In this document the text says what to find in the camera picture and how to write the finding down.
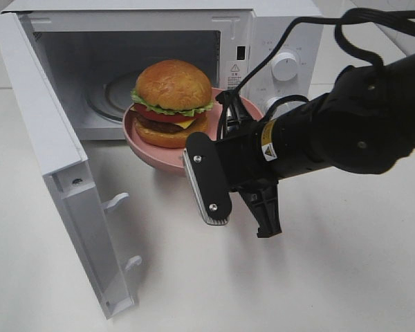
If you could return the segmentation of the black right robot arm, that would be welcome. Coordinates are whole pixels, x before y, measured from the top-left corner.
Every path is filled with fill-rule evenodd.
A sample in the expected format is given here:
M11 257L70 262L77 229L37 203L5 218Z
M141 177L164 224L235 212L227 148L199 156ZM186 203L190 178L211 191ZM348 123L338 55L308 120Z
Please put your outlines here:
M382 174L415 150L415 54L381 72L348 66L330 92L215 148L216 173L241 194L258 237L279 234L279 180L327 167Z

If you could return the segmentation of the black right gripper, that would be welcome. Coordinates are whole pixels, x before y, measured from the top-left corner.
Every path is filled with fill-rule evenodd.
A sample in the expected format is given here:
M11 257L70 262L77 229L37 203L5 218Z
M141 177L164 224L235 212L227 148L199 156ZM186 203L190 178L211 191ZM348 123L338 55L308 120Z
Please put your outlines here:
M228 189L236 190L258 223L257 237L282 232L278 182L297 175L297 121L257 122L235 90L220 92L215 142Z

